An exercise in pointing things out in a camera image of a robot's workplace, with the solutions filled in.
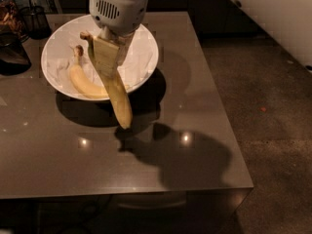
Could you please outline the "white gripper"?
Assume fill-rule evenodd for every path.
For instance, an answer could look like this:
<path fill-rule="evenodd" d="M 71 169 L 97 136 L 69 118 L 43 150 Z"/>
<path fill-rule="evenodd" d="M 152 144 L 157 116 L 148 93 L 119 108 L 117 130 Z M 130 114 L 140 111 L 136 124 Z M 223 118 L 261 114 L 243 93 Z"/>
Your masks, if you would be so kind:
<path fill-rule="evenodd" d="M 99 37 L 93 39 L 95 68 L 100 75 L 113 78 L 117 64 L 124 63 L 147 4 L 148 0 L 89 0 L 89 11 L 97 26 L 119 35 L 119 46 Z"/>

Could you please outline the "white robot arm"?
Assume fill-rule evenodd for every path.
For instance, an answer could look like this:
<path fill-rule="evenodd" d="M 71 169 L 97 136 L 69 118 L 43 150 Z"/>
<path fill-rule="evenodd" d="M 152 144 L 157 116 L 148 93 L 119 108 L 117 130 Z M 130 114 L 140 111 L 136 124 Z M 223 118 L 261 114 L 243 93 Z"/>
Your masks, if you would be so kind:
<path fill-rule="evenodd" d="M 312 66 L 312 0 L 230 0 L 289 52 Z M 148 0 L 89 0 L 100 28 L 117 36 L 133 33 L 142 22 Z"/>

